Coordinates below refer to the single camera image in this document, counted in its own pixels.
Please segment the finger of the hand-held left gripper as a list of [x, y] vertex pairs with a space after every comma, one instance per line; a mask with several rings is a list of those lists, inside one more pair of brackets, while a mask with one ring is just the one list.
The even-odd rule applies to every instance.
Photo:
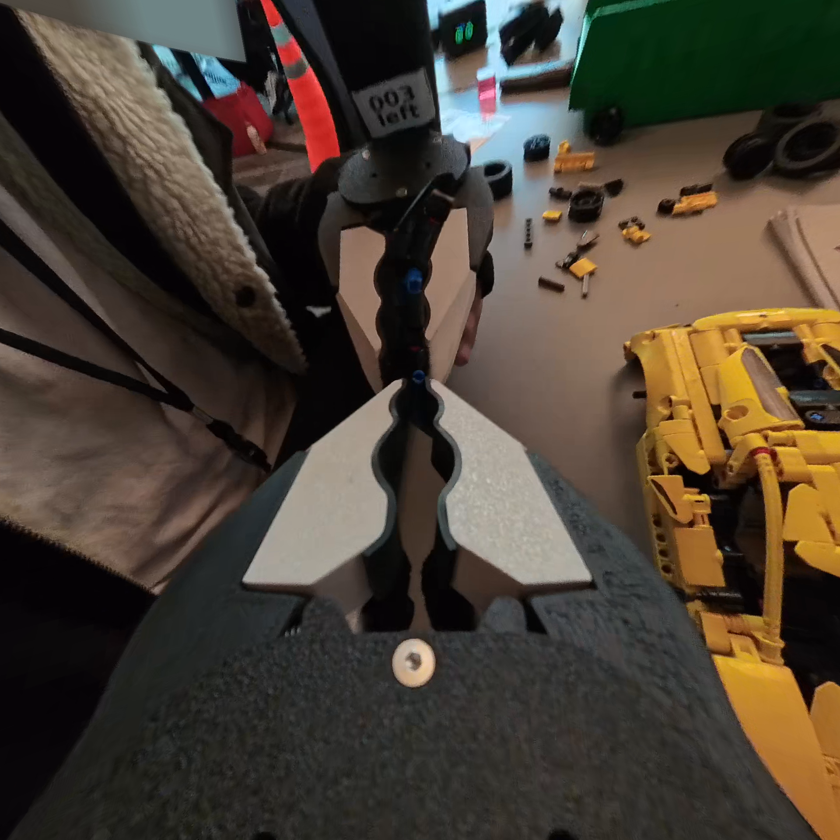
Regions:
[[366, 380], [375, 393], [393, 394], [394, 385], [384, 385], [382, 380], [382, 339], [376, 326], [382, 302], [375, 288], [375, 271], [385, 251], [383, 234], [334, 191], [319, 223], [319, 249]]
[[428, 371], [446, 382], [476, 296], [476, 273], [491, 241], [494, 201], [483, 174], [467, 174], [430, 257], [425, 286]]

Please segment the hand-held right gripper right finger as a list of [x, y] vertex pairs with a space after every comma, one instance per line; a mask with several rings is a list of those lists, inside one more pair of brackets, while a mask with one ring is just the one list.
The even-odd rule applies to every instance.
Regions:
[[527, 449], [439, 381], [434, 431], [454, 457], [438, 527], [454, 553], [451, 587], [476, 611], [589, 587], [592, 573]]

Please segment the black curved brick piece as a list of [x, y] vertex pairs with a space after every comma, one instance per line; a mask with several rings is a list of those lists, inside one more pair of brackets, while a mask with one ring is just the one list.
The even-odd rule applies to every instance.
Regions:
[[[454, 198], [444, 192], [443, 183], [432, 180], [413, 199], [394, 228], [385, 235], [385, 251], [374, 274], [381, 299], [376, 326], [381, 337], [380, 366], [384, 385], [401, 381], [412, 397], [425, 389], [428, 348], [425, 328], [429, 307], [425, 286], [430, 274], [430, 258]], [[423, 292], [407, 295], [403, 286], [406, 271], [419, 268], [424, 275]], [[426, 374], [424, 386], [411, 382], [414, 371]]]

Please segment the yellow brick toy car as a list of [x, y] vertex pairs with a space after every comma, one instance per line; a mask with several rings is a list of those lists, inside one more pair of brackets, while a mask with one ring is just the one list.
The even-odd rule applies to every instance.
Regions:
[[654, 562], [742, 729], [838, 838], [839, 316], [732, 311], [635, 334]]

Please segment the grey desk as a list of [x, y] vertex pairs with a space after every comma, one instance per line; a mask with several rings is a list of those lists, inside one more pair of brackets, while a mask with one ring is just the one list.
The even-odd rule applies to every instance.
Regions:
[[[742, 729], [698, 626], [654, 561], [636, 446], [645, 431], [644, 374], [625, 359], [635, 334], [727, 312], [821, 308], [777, 245], [770, 218], [795, 205], [838, 203], [838, 175], [733, 180], [730, 143], [764, 110], [624, 127], [598, 147], [570, 91], [502, 97], [498, 133], [472, 161], [507, 161], [512, 193], [493, 207], [495, 286], [476, 347], [447, 387], [525, 445], [549, 497], [591, 566], [593, 583], [526, 597], [545, 637], [511, 679], [549, 711], [538, 723], [558, 764], [560, 808], [582, 838], [820, 838], [764, 766]], [[546, 161], [525, 163], [524, 141], [548, 134]], [[559, 143], [594, 152], [592, 171], [554, 174]], [[623, 179], [592, 224], [566, 211], [552, 186]], [[665, 217], [658, 203], [712, 184], [718, 204]], [[640, 217], [651, 238], [627, 243], [618, 223]], [[597, 271], [587, 299], [558, 270], [588, 229]]]

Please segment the black device green display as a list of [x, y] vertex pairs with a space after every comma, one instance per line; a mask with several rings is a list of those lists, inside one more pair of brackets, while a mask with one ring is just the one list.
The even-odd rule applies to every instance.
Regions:
[[438, 10], [437, 36], [447, 60], [482, 50], [487, 45], [487, 2], [446, 2]]

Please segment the orange traffic cone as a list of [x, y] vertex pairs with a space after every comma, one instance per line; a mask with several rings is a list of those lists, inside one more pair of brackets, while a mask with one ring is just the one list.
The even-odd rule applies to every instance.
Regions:
[[338, 134], [319, 79], [272, 1], [261, 1], [276, 53], [303, 130], [311, 172], [341, 154]]

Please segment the black bundle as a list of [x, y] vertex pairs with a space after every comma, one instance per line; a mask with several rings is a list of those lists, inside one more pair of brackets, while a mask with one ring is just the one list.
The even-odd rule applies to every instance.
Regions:
[[526, 52], [543, 53], [556, 41], [564, 22], [557, 2], [524, 2], [499, 26], [500, 56], [512, 67]]

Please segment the scattered small brick pieces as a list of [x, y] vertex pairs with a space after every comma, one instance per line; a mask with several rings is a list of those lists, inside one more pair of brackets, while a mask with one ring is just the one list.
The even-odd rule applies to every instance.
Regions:
[[[539, 163], [548, 160], [552, 151], [552, 142], [548, 134], [535, 134], [527, 138], [522, 146], [525, 163]], [[557, 146], [553, 160], [554, 174], [584, 174], [591, 172], [595, 164], [594, 152], [575, 152], [569, 141], [564, 140]], [[490, 192], [495, 201], [508, 197], [512, 193], [512, 168], [507, 161], [491, 161], [481, 167]], [[546, 224], [557, 224], [566, 218], [573, 224], [587, 225], [600, 219], [605, 200], [618, 196], [624, 189], [623, 179], [614, 179], [602, 184], [581, 183], [574, 189], [560, 185], [549, 188], [549, 198], [555, 202], [565, 202], [566, 211], [550, 209], [543, 212], [542, 220]], [[718, 193], [712, 184], [695, 184], [683, 187], [677, 198], [666, 198], [658, 203], [657, 214], [665, 217], [696, 215], [715, 207]], [[637, 216], [626, 218], [618, 223], [623, 239], [634, 246], [646, 243], [651, 234], [646, 223]], [[594, 247], [598, 234], [591, 234], [586, 229], [576, 246], [556, 263], [556, 268], [574, 277], [581, 283], [581, 298], [587, 299], [591, 280], [597, 271], [596, 264], [588, 256]]]

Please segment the red chair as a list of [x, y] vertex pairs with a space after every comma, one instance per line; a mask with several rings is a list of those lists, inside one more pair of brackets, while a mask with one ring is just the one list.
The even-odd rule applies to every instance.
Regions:
[[235, 158], [267, 153], [275, 124], [250, 85], [241, 82], [234, 92], [206, 99], [203, 106], [231, 132]]

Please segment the single black toy wheel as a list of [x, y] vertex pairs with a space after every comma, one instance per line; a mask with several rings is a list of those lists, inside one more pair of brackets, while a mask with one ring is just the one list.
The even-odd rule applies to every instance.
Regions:
[[621, 139], [624, 126], [623, 110], [618, 106], [611, 106], [589, 116], [585, 125], [585, 133], [594, 145], [605, 148], [613, 146]]

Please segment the cream hoodie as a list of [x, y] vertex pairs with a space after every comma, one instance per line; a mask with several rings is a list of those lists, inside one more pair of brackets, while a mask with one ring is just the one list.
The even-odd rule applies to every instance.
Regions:
[[[2, 221], [140, 356], [270, 458], [289, 375], [228, 353], [41, 226], [2, 189]], [[196, 418], [2, 347], [2, 519], [153, 592], [263, 481]]]

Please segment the green plastic bin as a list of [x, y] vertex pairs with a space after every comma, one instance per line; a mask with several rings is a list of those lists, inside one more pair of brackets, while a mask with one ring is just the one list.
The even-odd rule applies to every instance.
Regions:
[[569, 109], [638, 127], [838, 92], [838, 1], [589, 2]]

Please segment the open instruction booklet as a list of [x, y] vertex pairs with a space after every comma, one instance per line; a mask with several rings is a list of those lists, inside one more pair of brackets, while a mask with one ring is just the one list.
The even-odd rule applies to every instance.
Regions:
[[788, 206], [768, 229], [816, 305], [839, 310], [839, 204]]

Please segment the stack of black toy wheels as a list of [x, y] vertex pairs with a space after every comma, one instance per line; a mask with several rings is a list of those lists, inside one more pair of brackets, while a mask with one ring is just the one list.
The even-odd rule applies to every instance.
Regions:
[[766, 109], [751, 132], [730, 143], [722, 165], [736, 181], [752, 180], [766, 171], [793, 180], [836, 172], [838, 115], [814, 102]]

